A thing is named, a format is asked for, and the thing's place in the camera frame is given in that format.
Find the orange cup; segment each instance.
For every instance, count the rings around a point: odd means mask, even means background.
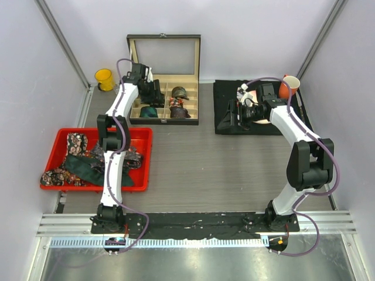
[[[297,77],[290,76],[290,75],[287,75],[287,74],[284,75],[284,79],[283,80],[285,82],[287,82],[288,85],[289,85],[289,87],[292,89],[292,95],[295,94],[295,92],[299,88],[299,85],[301,85],[301,82],[299,82],[299,80],[298,80]],[[286,98],[286,99],[289,98],[288,87],[284,83],[281,83],[281,85],[280,85],[279,98]]]

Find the black mat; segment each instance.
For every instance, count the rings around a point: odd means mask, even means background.
[[[228,103],[232,99],[236,99],[237,95],[237,88],[247,81],[243,80],[236,80],[236,81],[228,81],[228,80],[216,80],[213,84],[213,102],[214,102],[214,115],[215,115],[215,133],[219,135],[280,135],[280,131],[272,124],[256,124],[252,123],[250,126],[250,130],[245,130],[241,127],[229,128],[225,130],[218,130],[217,126],[219,125],[220,121],[223,119],[227,108]],[[255,90],[261,84],[272,83],[274,85],[274,90],[276,93],[279,92],[279,87],[281,82],[277,81],[259,81],[256,82],[249,87],[249,91]],[[292,97],[291,105],[297,114],[298,117],[301,118],[301,113],[299,110],[297,97],[294,95]],[[307,113],[301,99],[302,103],[302,111],[304,114],[304,120],[306,126],[311,129],[310,121],[307,117]]]

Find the red plastic bin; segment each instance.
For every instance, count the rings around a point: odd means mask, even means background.
[[[129,128],[131,137],[131,146],[137,149],[137,152],[144,156],[142,166],[139,169],[129,171],[129,176],[134,182],[134,186],[123,186],[122,191],[146,191],[148,186],[148,176],[150,171],[151,147],[152,147],[152,129],[151,128]],[[87,149],[91,150],[97,143],[98,129],[97,128],[63,128],[57,133],[54,141],[52,152],[45,171],[59,167],[66,155],[66,138],[68,133],[84,133],[87,136]],[[102,191],[103,186],[74,186],[72,184],[65,184],[64,186],[44,186],[40,185],[41,189],[45,190],[59,190],[59,191]]]

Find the wall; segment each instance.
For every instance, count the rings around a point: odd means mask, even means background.
[[[342,171],[335,199],[339,208],[350,210],[370,266],[375,260],[373,11],[374,1],[348,1],[301,81],[313,127],[335,142]]]
[[[90,81],[129,56],[130,33],[201,34],[202,80],[297,74],[334,2],[47,0]]]
[[[0,26],[0,272],[17,281],[57,201],[40,175],[58,129],[77,122],[84,88],[33,1],[3,2]]]

